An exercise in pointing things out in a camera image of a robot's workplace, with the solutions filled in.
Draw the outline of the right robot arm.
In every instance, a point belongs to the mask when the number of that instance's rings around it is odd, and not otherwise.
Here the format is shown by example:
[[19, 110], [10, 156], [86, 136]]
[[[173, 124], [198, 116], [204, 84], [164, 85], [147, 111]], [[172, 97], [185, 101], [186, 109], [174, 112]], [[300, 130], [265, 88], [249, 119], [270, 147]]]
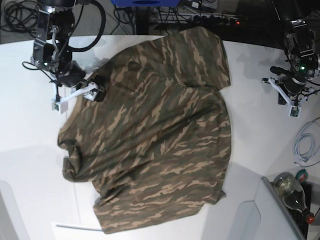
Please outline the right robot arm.
[[[73, 53], [83, 53], [92, 49], [101, 39], [105, 25], [106, 12], [96, 0], [40, 0], [36, 37], [33, 42], [31, 63], [37, 70], [49, 72], [53, 76], [52, 83], [58, 89], [62, 86], [82, 90], [93, 84], [88, 92], [88, 99], [101, 102], [106, 96], [106, 80], [96, 76], [86, 80], [86, 73], [80, 68]], [[95, 6], [100, 14], [101, 22], [98, 34], [92, 43], [85, 47], [71, 47], [69, 41], [80, 19], [75, 18], [73, 7], [81, 5]]]

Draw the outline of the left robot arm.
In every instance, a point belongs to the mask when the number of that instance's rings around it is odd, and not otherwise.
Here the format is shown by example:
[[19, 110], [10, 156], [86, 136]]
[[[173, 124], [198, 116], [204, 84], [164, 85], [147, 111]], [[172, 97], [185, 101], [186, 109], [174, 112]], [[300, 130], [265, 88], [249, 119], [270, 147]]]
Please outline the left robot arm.
[[270, 71], [278, 76], [278, 104], [298, 107], [303, 96], [319, 92], [306, 87], [320, 71], [320, 56], [314, 50], [315, 37], [305, 18], [320, 5], [315, 0], [273, 0], [278, 19], [283, 23], [283, 50], [289, 69], [272, 66]]

